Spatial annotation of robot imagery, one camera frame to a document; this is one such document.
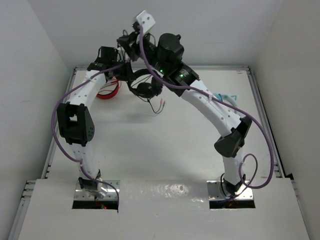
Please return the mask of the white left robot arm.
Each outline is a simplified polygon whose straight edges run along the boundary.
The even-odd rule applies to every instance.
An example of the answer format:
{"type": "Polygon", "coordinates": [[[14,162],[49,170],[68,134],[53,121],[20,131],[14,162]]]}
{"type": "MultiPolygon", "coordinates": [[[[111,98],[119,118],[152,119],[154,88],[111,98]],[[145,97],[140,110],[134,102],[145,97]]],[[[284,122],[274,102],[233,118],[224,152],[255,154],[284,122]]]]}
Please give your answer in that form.
{"type": "Polygon", "coordinates": [[[93,157],[91,141],[95,125],[90,108],[103,86],[117,74],[130,69],[130,58],[123,47],[101,47],[86,69],[84,79],[56,108],[59,134],[69,144],[79,166],[79,185],[88,195],[102,194],[105,183],[98,162],[93,157]]]}

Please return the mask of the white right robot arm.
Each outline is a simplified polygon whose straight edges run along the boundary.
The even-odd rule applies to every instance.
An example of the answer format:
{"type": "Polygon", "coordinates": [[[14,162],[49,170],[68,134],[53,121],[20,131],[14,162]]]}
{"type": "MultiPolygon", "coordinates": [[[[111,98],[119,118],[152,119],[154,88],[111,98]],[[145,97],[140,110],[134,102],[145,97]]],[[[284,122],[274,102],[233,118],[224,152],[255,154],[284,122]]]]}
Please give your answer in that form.
{"type": "Polygon", "coordinates": [[[117,39],[129,59],[141,58],[152,80],[158,86],[166,86],[178,97],[199,110],[217,129],[219,139],[214,143],[215,150],[222,156],[224,166],[224,189],[233,197],[243,186],[246,175],[241,172],[241,155],[245,138],[252,120],[241,116],[239,110],[232,111],[224,102],[214,96],[200,80],[199,75],[182,58],[184,46],[181,36],[164,33],[158,43],[150,41],[150,34],[134,31],[117,39]]]}

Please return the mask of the black over-ear headphones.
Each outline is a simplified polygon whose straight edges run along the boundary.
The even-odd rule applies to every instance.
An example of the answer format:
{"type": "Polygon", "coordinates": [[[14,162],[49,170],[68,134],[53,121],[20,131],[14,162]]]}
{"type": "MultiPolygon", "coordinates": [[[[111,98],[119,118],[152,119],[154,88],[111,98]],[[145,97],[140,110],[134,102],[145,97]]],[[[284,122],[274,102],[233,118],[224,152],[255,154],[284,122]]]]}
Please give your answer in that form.
{"type": "Polygon", "coordinates": [[[139,69],[133,73],[133,79],[127,82],[127,86],[130,92],[135,96],[144,99],[152,99],[159,96],[163,91],[163,84],[156,80],[156,78],[150,74],[147,68],[139,69]],[[133,82],[139,77],[150,75],[152,77],[151,82],[141,82],[137,85],[137,88],[133,87],[133,82]]]}

